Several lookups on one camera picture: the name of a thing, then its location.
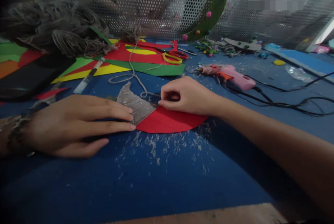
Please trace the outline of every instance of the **hot glue gun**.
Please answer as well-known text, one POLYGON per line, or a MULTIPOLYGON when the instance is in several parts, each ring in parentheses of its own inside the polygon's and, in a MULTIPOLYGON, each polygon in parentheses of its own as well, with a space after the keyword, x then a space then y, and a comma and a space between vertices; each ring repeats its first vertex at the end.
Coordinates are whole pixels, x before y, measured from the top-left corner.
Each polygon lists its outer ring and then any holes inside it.
POLYGON ((207 65, 202 66, 196 71, 201 72, 204 75, 216 75, 219 80, 224 82, 232 81, 241 90, 248 91, 255 87, 256 83, 247 76, 236 71, 236 68, 232 65, 207 65))

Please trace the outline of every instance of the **green wreath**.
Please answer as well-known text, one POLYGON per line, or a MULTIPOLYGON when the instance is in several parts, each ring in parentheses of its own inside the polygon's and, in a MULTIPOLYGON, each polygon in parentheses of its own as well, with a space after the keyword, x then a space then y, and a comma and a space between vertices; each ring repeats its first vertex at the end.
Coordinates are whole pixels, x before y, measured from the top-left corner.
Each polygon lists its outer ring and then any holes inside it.
POLYGON ((227 0, 212 0, 204 19, 190 32, 183 35, 183 40, 196 41, 211 33, 222 15, 227 0))

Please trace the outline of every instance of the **scissor handle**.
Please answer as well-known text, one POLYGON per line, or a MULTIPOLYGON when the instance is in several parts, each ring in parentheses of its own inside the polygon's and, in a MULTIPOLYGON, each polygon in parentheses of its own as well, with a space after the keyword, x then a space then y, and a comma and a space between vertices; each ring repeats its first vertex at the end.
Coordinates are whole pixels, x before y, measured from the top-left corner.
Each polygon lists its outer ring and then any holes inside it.
POLYGON ((180 51, 168 51, 167 53, 170 54, 170 55, 175 55, 176 57, 181 58, 181 59, 188 59, 189 58, 189 55, 187 55, 183 52, 180 52, 180 51))
POLYGON ((162 54, 162 57, 163 57, 163 59, 164 59, 166 62, 168 62, 168 63, 170 63, 170 64, 181 64, 181 63, 182 63, 182 59, 180 59, 179 57, 177 57, 177 56, 175 56, 175 55, 170 55, 170 54, 168 54, 168 53, 163 53, 163 54, 162 54), (177 60, 177 61, 172 61, 172 60, 170 60, 170 59, 167 59, 167 57, 172 58, 172 59, 175 59, 175 60, 177 60))

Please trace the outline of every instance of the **black phone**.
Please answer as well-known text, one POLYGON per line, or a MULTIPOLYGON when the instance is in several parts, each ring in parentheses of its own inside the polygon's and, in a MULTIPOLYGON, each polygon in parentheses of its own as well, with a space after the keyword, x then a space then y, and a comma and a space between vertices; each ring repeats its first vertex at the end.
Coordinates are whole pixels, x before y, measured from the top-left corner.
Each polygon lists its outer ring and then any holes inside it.
POLYGON ((18 102, 41 92, 76 62, 63 54, 46 54, 0 79, 0 101, 18 102))

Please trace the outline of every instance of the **power cord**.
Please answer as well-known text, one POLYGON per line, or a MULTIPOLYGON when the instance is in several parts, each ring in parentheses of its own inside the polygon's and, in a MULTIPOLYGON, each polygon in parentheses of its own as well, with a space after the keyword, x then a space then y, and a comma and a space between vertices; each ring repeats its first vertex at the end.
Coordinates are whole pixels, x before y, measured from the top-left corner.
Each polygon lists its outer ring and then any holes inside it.
MULTIPOLYGON (((327 76, 330 76, 334 74, 334 72, 332 73, 329 73, 327 75, 324 75, 322 77, 319 77, 317 79, 315 79, 314 81, 306 84, 305 86, 302 86, 301 88, 296 88, 296 89, 290 89, 290 90, 286 90, 286 89, 282 89, 282 88, 278 88, 278 87, 275 87, 275 86, 272 86, 270 84, 266 84, 266 83, 263 83, 263 82, 260 82, 260 81, 257 81, 256 79, 254 79, 253 77, 249 76, 249 75, 245 75, 247 77, 250 77, 251 79, 255 80, 256 82, 258 82, 259 84, 262 84, 266 87, 269 87, 269 88, 273 88, 275 90, 278 90, 278 91, 281 91, 281 92, 291 92, 291 91, 297 91, 297 90, 301 90, 301 89, 304 89, 308 86, 310 86, 311 84, 327 77, 327 76)), ((222 83, 224 84, 224 87, 232 92, 235 92, 237 94, 241 94, 241 95, 244 95, 248 98, 251 98, 251 99, 254 99, 256 101, 259 101, 261 103, 264 103, 268 106, 276 106, 276 107, 283 107, 283 108, 291 108, 291 109, 294 109, 294 110, 297 110, 299 112, 302 112, 302 113, 305 113, 305 114, 308 114, 308 115, 311 115, 311 116, 316 116, 316 117, 321 117, 321 116, 325 116, 325 115, 332 115, 334 114, 334 111, 333 112, 329 112, 329 113, 325 113, 322 108, 317 105, 314 101, 312 101, 313 99, 321 99, 321 100, 324 100, 324 101, 329 101, 329 102, 332 102, 334 104, 334 99, 330 99, 330 98, 327 98, 327 97, 319 97, 319 96, 315 96, 315 97, 309 97, 309 98, 306 98, 304 99, 303 101, 301 101, 300 103, 298 104, 288 104, 288 103, 283 103, 283 102, 274 102, 271 98, 269 98, 259 87, 254 87, 253 89, 255 91, 257 91, 258 93, 260 93, 267 101, 264 101, 260 98, 257 98, 255 96, 252 96, 250 94, 247 94, 245 92, 243 92, 236 84, 234 84, 232 81, 230 80, 227 80, 226 82, 222 83), (308 102, 312 102, 314 103, 318 108, 319 110, 321 111, 321 113, 315 113, 315 112, 311 112, 311 111, 308 111, 308 110, 304 110, 304 109, 301 109, 300 107, 301 106, 304 106, 306 105, 308 102)))

